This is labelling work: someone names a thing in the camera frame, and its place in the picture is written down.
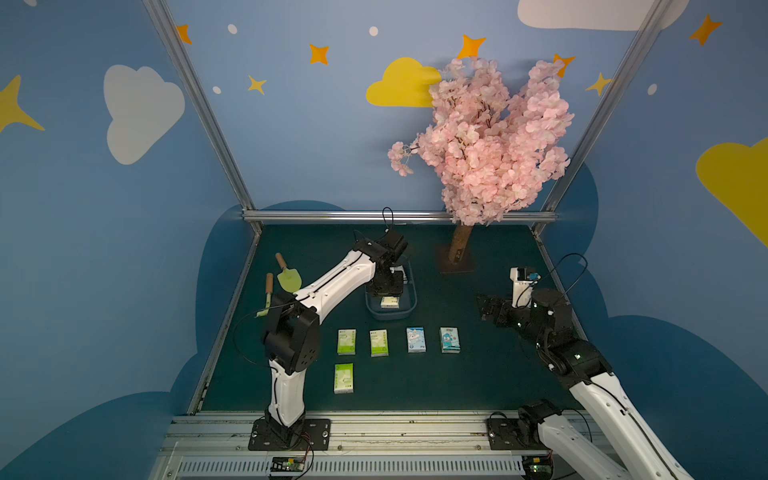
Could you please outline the green tissue pack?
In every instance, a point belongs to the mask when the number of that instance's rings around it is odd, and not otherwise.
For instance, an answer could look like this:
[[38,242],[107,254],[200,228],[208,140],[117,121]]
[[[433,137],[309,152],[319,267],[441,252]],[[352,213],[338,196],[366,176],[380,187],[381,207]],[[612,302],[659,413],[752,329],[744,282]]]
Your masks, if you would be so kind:
[[398,309],[400,307],[400,298],[395,296],[382,297],[380,307],[382,309]]
[[386,329],[371,330],[369,332],[369,340],[372,357],[384,357],[389,355],[388,332]]
[[352,363],[337,364],[334,367],[335,394],[347,394],[354,392],[354,365]]
[[356,354],[357,331],[355,329],[339,329],[337,334],[337,354],[352,356]]

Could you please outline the blue monster tissue pack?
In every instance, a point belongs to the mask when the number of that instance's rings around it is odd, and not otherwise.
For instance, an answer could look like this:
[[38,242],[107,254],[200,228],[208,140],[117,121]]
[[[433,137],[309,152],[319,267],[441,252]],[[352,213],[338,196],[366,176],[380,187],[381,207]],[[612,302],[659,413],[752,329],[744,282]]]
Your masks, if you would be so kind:
[[441,327],[440,345],[442,353],[459,353],[461,351],[461,345],[458,328]]

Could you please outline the white blue elephant tissue pack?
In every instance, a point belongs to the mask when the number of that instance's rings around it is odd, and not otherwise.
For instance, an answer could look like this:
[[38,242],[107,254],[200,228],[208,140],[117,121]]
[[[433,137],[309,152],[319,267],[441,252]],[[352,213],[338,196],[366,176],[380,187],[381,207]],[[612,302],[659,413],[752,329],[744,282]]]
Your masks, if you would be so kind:
[[423,327],[406,328],[407,351],[409,353],[425,353],[426,337]]

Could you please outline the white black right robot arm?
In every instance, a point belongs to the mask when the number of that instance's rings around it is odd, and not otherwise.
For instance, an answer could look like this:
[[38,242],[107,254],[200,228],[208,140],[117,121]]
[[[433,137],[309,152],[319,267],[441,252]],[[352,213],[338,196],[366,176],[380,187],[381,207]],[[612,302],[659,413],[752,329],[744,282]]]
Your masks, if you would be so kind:
[[519,408],[511,420],[486,421],[494,450],[546,449],[584,479],[687,479],[689,473],[665,447],[624,391],[599,349],[581,338],[573,309],[552,289],[525,289],[524,298],[479,294],[483,320],[514,329],[534,347],[542,364],[579,402],[615,452],[610,457],[576,430],[562,409],[542,399]]

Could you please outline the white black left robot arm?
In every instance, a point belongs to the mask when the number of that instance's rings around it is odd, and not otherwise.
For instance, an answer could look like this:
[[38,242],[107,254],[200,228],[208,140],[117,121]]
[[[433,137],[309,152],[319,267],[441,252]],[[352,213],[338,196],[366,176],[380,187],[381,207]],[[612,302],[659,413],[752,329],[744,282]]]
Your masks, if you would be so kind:
[[270,403],[253,424],[250,451],[327,448],[311,435],[321,427],[329,431],[330,422],[312,420],[306,426],[304,402],[306,373],[320,353],[322,324],[361,286],[379,297],[402,294],[404,274],[394,267],[407,247],[405,237],[394,230],[378,240],[362,238],[319,279],[295,292],[274,294],[261,335],[271,374]]

